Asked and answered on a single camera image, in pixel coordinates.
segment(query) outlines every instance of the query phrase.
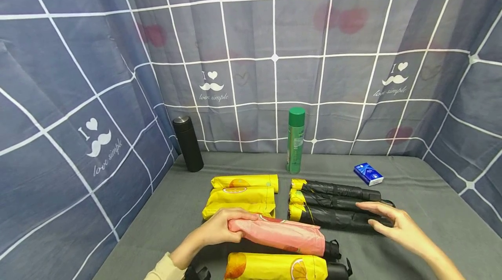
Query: green spray can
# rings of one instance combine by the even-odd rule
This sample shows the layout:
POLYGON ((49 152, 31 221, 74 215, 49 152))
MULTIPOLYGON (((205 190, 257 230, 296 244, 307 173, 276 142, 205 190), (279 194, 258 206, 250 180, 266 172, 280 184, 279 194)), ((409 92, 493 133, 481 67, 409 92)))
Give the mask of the green spray can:
POLYGON ((305 109, 289 109, 288 119, 288 158, 285 169, 293 174, 300 172, 302 162, 303 135, 305 133, 305 109))

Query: hand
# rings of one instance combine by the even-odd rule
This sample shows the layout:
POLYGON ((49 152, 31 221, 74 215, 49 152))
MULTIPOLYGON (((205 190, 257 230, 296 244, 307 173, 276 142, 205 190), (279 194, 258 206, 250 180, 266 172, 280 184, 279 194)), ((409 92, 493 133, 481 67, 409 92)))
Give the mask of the hand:
POLYGON ((231 219, 257 220, 258 214, 252 214, 242 208, 220 208, 193 233, 200 235, 203 246, 224 242, 239 243, 243 234, 242 231, 234 233, 228 230, 228 221, 231 219))
POLYGON ((186 269, 204 246, 224 242, 239 243, 242 232, 234 233, 228 230, 228 221, 231 219, 257 220, 258 214, 251 214, 242 208, 219 209, 208 221, 188 234, 180 246, 171 253, 174 266, 181 270, 186 269))
POLYGON ((425 257, 431 254, 432 251, 436 251, 436 245, 406 211, 379 202, 363 202, 356 205, 363 210, 389 218, 394 226, 392 228, 384 226, 373 219, 368 220, 368 223, 375 231, 396 241, 407 250, 421 257, 425 257))
POLYGON ((356 205, 363 210, 389 218, 393 222, 392 228, 373 219, 368 220, 368 223, 378 233, 422 257, 439 280, 465 280, 453 261, 434 244, 406 211, 379 202, 363 202, 356 205))

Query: gray tablecloth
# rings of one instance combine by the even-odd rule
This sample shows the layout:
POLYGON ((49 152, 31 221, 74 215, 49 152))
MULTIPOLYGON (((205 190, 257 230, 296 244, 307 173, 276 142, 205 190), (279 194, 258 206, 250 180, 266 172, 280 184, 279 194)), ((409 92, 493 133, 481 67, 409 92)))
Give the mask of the gray tablecloth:
MULTIPOLYGON (((215 175, 279 174, 275 195, 276 215, 286 218, 288 192, 293 177, 365 187, 353 166, 369 162, 385 177, 374 189, 394 201, 456 263, 466 279, 501 279, 502 239, 425 162, 409 157, 304 155, 302 171, 285 171, 284 154, 204 152, 205 167, 186 171, 179 157, 152 197, 139 212, 95 280, 142 280, 166 251, 172 251, 187 233, 202 222, 201 211, 215 175)), ((340 242, 343 259, 348 257, 352 280, 435 279, 429 267, 392 240, 376 234, 357 234, 323 229, 327 240, 340 242)), ((207 266, 212 279, 223 279, 227 255, 232 251, 283 253, 248 241, 209 246, 195 259, 207 266)))

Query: sleeve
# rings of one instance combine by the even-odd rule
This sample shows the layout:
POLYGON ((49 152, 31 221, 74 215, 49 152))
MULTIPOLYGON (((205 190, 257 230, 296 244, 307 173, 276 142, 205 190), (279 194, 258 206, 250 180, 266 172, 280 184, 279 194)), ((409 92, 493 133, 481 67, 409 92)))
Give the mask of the sleeve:
POLYGON ((182 280, 186 270, 179 270, 174 266, 169 253, 156 264, 155 269, 150 271, 145 280, 182 280))

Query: blue tissue pack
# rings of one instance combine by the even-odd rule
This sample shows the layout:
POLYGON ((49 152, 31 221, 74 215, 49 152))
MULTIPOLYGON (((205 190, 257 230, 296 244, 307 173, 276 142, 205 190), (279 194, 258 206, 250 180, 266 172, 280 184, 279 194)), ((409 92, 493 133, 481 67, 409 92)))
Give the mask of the blue tissue pack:
POLYGON ((368 186, 383 182, 383 175, 371 167, 367 162, 356 165, 354 167, 354 172, 359 175, 361 180, 363 180, 368 186))

